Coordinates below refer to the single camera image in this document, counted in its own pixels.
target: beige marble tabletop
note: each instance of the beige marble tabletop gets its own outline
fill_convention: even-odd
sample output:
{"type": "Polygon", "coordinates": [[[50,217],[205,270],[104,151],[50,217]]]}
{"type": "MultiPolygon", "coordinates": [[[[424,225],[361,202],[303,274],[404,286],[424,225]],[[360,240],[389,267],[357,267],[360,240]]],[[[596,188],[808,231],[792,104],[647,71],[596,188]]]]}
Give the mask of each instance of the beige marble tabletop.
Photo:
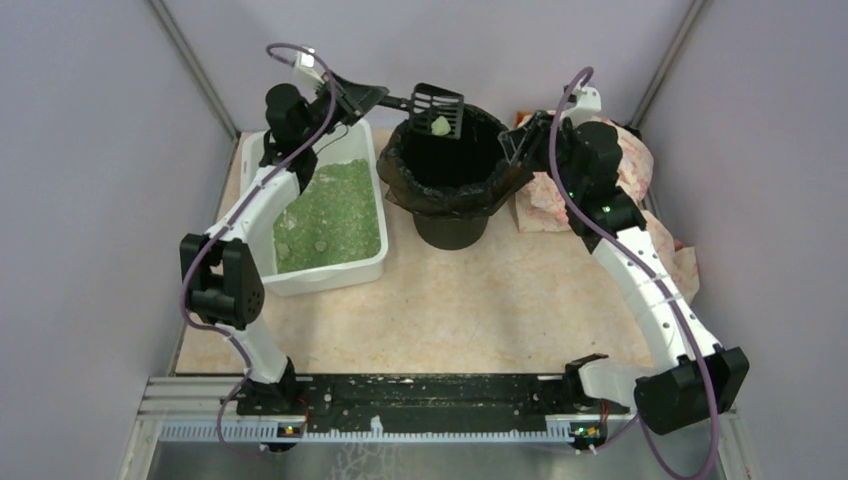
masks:
{"type": "MultiPolygon", "coordinates": [[[[378,153],[389,134],[374,131],[378,153]]],[[[222,214],[238,198],[240,158],[239,149],[222,214]]],[[[380,280],[266,295],[271,335],[298,372],[559,372],[591,353],[651,364],[617,286],[573,233],[519,234],[508,202],[477,243],[441,251],[418,237],[408,212],[384,203],[389,251],[380,280]]],[[[185,333],[177,372],[242,368],[220,335],[185,333]]]]}

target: floor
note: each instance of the floor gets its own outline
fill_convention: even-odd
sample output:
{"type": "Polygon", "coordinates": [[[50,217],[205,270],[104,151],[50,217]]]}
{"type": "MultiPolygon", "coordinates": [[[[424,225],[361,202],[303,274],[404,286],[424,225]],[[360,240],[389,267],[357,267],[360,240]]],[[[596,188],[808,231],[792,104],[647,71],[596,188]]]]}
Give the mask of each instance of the floor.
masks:
{"type": "MultiPolygon", "coordinates": [[[[390,133],[374,131],[378,154],[390,133]]],[[[239,166],[240,149],[222,213],[238,198],[239,166]]],[[[510,202],[477,243],[441,251],[418,237],[408,212],[384,203],[389,253],[380,280],[266,296],[271,335],[299,372],[559,372],[591,353],[650,366],[617,286],[573,233],[518,233],[510,202]]],[[[242,368],[219,335],[186,332],[177,372],[242,368]]]]}

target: trash bag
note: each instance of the trash bag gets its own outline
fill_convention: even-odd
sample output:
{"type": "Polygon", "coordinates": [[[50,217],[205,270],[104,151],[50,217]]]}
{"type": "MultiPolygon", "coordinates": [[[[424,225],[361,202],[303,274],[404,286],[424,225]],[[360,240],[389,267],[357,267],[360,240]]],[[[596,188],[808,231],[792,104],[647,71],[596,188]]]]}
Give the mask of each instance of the trash bag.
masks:
{"type": "Polygon", "coordinates": [[[413,214],[422,237],[424,223],[450,230],[461,228],[463,220],[476,224],[482,235],[479,225],[485,228],[488,217],[534,178],[531,169],[506,158],[498,134],[507,130],[473,105],[465,106],[456,140],[421,135],[402,122],[377,161],[377,173],[389,186],[386,199],[413,214]]]}

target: green clump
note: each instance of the green clump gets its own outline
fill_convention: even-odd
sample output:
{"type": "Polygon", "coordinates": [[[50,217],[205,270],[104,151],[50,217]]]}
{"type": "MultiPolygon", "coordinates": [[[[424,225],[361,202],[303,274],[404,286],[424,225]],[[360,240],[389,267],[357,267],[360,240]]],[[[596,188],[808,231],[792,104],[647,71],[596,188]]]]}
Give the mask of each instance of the green clump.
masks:
{"type": "Polygon", "coordinates": [[[274,223],[277,273],[353,262],[380,251],[377,205],[364,159],[315,171],[274,223]]]}

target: white wall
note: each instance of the white wall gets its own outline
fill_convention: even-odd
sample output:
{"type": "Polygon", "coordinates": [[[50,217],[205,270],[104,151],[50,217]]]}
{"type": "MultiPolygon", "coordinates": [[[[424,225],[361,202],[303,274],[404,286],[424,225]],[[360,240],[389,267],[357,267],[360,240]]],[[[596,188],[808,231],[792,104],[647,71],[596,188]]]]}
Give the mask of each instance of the white wall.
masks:
{"type": "Polygon", "coordinates": [[[715,2],[650,112],[655,191],[698,248],[696,310],[751,372],[763,478],[844,478],[848,3],[715,2]]]}
{"type": "MultiPolygon", "coordinates": [[[[271,42],[308,44],[340,75],[408,96],[426,82],[511,122],[516,110],[553,108],[585,65],[604,111],[627,121],[689,2],[681,0],[167,0],[241,130],[265,125],[264,97],[291,78],[265,55],[271,42]]],[[[403,115],[377,109],[393,125],[403,115]]]]}
{"type": "Polygon", "coordinates": [[[3,2],[0,125],[0,478],[114,478],[229,140],[139,0],[3,2]]]}

